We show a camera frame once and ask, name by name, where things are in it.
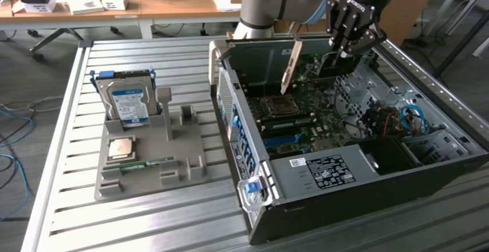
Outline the black open PC case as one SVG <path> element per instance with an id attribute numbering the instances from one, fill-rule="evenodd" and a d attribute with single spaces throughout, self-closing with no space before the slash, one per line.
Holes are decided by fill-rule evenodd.
<path id="1" fill-rule="evenodd" d="M 304 44 L 294 84 L 324 82 L 335 88 L 333 108 L 365 129 L 357 144 L 380 174 L 356 187 L 286 202 L 272 178 L 271 161 L 248 106 L 250 86 L 282 85 L 294 38 L 214 40 L 210 77 L 227 160 L 252 245 L 339 225 L 368 214 L 427 202 L 459 177 L 489 164 L 489 123 L 392 42 L 347 58 L 329 56 L 320 75 L 313 66 L 337 51 L 327 36 L 301 37 Z M 469 156 L 424 165 L 404 138 L 447 130 Z M 260 181 L 263 191 L 247 194 Z"/>

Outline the green RAM stick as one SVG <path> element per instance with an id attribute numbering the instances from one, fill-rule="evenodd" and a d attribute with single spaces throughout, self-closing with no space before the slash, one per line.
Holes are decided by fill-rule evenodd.
<path id="1" fill-rule="evenodd" d="M 150 161 L 136 161 L 136 162 L 128 162 L 123 164 L 115 164 L 111 166 L 106 166 L 103 170 L 110 169 L 140 169 L 146 167 L 152 167 L 163 163 L 164 161 L 175 160 L 175 156 L 162 157 L 160 159 L 150 160 Z"/>

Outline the white labelled box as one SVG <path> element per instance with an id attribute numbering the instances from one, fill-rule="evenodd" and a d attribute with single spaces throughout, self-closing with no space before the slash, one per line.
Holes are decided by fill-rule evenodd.
<path id="1" fill-rule="evenodd" d="M 107 10 L 126 10 L 128 0 L 102 0 L 102 4 Z"/>

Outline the copper-topped CPU chip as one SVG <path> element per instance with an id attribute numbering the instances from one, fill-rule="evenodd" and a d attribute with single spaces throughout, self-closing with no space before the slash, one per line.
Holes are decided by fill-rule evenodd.
<path id="1" fill-rule="evenodd" d="M 112 139 L 108 144 L 108 155 L 107 160 L 120 161 L 132 160 L 135 158 L 134 154 L 134 140 L 131 138 Z"/>

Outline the wooden cabinet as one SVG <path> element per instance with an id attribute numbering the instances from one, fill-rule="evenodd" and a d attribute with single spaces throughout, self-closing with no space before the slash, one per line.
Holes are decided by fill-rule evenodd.
<path id="1" fill-rule="evenodd" d="M 363 6 L 355 0 L 337 0 L 347 7 L 343 21 L 343 50 L 347 44 L 371 26 L 377 24 L 387 33 L 387 39 L 403 42 L 413 27 L 417 16 L 421 14 L 429 0 L 391 0 L 383 10 L 380 23 L 375 21 L 373 6 Z"/>

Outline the silver disk bay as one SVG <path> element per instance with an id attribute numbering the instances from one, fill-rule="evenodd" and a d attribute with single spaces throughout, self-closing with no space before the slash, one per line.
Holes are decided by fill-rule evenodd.
<path id="1" fill-rule="evenodd" d="M 424 165 L 469 156 L 469 151 L 447 130 L 419 137 L 408 136 L 403 140 Z"/>

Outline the white box with black lid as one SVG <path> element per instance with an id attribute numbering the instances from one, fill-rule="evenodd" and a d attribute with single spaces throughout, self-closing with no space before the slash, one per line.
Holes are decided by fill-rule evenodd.
<path id="1" fill-rule="evenodd" d="M 20 0 L 27 13 L 52 13 L 56 0 Z"/>

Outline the open white box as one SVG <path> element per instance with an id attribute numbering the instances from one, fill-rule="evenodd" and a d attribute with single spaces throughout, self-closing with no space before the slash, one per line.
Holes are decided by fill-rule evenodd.
<path id="1" fill-rule="evenodd" d="M 67 0 L 72 15 L 98 13 L 104 11 L 100 0 Z"/>

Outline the green motherboard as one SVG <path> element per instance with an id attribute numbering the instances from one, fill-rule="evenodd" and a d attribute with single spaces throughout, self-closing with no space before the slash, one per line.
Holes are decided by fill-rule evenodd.
<path id="1" fill-rule="evenodd" d="M 286 94 L 280 93 L 280 85 L 250 86 L 244 93 L 263 142 L 266 138 L 303 134 L 298 143 L 266 147 L 271 159 L 343 147 L 368 136 L 361 126 L 347 121 L 349 114 L 339 114 L 333 108 L 335 88 L 331 84 L 317 81 L 294 84 Z M 266 116 L 262 99 L 282 95 L 294 96 L 299 114 L 282 117 Z M 313 118 L 308 125 L 272 131 L 262 130 L 266 122 L 305 117 Z"/>

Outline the black GPU with silver bracket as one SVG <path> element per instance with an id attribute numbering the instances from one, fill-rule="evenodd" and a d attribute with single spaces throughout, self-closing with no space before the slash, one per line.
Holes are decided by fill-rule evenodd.
<path id="1" fill-rule="evenodd" d="M 299 36 L 299 32 L 304 24 L 301 23 L 298 28 L 295 28 L 295 24 L 296 24 L 295 22 L 291 24 L 290 31 L 288 31 L 288 33 L 291 34 L 294 38 L 295 44 L 294 44 L 294 49 L 291 52 L 291 57 L 290 57 L 288 65 L 286 68 L 286 72 L 283 75 L 282 85 L 280 85 L 280 93 L 283 95 L 287 93 L 291 81 L 294 79 L 295 69 L 296 69 L 299 59 L 300 59 L 300 54 L 301 54 L 303 44 L 304 44 L 304 41 Z M 343 51 L 340 50 L 325 53 L 321 56 L 320 62 L 313 66 L 315 68 L 313 74 L 316 74 L 317 76 L 320 75 L 321 67 L 329 56 L 332 56 L 333 58 L 339 58 L 341 57 L 341 55 L 343 55 Z"/>

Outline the blue expansion slot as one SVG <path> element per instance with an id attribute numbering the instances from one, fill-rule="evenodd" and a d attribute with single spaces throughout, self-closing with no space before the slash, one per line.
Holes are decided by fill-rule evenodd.
<path id="1" fill-rule="evenodd" d="M 303 134 L 298 133 L 294 135 L 286 135 L 279 137 L 271 137 L 264 139 L 264 146 L 274 147 L 288 143 L 298 143 L 300 141 Z"/>

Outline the dark installed RAM stick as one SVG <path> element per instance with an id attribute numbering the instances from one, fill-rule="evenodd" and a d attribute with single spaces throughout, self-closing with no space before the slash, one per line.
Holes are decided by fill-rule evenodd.
<path id="1" fill-rule="evenodd" d="M 275 120 L 266 122 L 262 126 L 262 130 L 272 131 L 276 129 L 290 128 L 290 127 L 299 127 L 303 125 L 308 125 L 313 121 L 312 117 L 298 118 L 298 119 L 286 119 L 286 120 Z"/>

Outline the grey plastic parts rack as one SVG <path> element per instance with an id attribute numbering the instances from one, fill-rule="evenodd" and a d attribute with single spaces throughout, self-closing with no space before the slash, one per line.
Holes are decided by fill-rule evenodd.
<path id="1" fill-rule="evenodd" d="M 98 166 L 95 199 L 126 199 L 155 192 L 176 190 L 210 180 L 202 131 L 194 107 L 184 105 L 170 111 L 171 88 L 158 88 L 158 103 L 163 111 L 150 117 L 142 126 L 126 128 L 119 120 L 106 120 Z M 132 160 L 108 161 L 108 144 L 112 139 L 134 140 Z M 106 166 L 136 161 L 150 161 L 168 156 L 156 166 L 140 169 L 110 169 Z"/>

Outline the CPU socket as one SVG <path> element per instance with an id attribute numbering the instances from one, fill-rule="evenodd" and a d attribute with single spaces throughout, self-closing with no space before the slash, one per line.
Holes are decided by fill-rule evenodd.
<path id="1" fill-rule="evenodd" d="M 292 95 L 268 96 L 262 99 L 264 115 L 268 117 L 282 117 L 299 114 Z"/>

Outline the wooden office desk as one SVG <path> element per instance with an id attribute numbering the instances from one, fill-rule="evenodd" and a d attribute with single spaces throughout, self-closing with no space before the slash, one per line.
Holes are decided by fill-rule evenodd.
<path id="1" fill-rule="evenodd" d="M 0 5 L 0 30 L 59 29 L 104 26 L 140 28 L 142 37 L 154 38 L 152 25 L 164 23 L 238 22 L 239 12 L 218 9 L 214 0 L 130 0 L 127 10 L 72 15 L 58 4 L 52 13 L 12 13 L 15 0 Z"/>

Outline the white paper sheet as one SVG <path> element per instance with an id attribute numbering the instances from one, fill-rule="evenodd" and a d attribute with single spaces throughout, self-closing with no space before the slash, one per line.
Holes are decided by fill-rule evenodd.
<path id="1" fill-rule="evenodd" d="M 214 0 L 216 8 L 223 12 L 242 11 L 242 4 L 232 3 L 231 0 Z"/>

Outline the grey power supply unit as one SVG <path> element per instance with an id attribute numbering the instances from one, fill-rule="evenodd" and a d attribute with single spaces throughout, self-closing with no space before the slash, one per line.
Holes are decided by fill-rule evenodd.
<path id="1" fill-rule="evenodd" d="M 286 202 L 356 187 L 380 177 L 357 144 L 275 159 L 270 164 L 279 195 Z"/>

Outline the hard disk in blue carrier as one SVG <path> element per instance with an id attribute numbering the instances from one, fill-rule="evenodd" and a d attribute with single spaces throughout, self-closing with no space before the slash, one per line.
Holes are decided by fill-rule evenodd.
<path id="1" fill-rule="evenodd" d="M 131 128 L 150 122 L 162 113 L 156 99 L 156 73 L 154 68 L 118 72 L 90 71 L 91 83 L 100 95 L 108 120 L 119 120 Z"/>

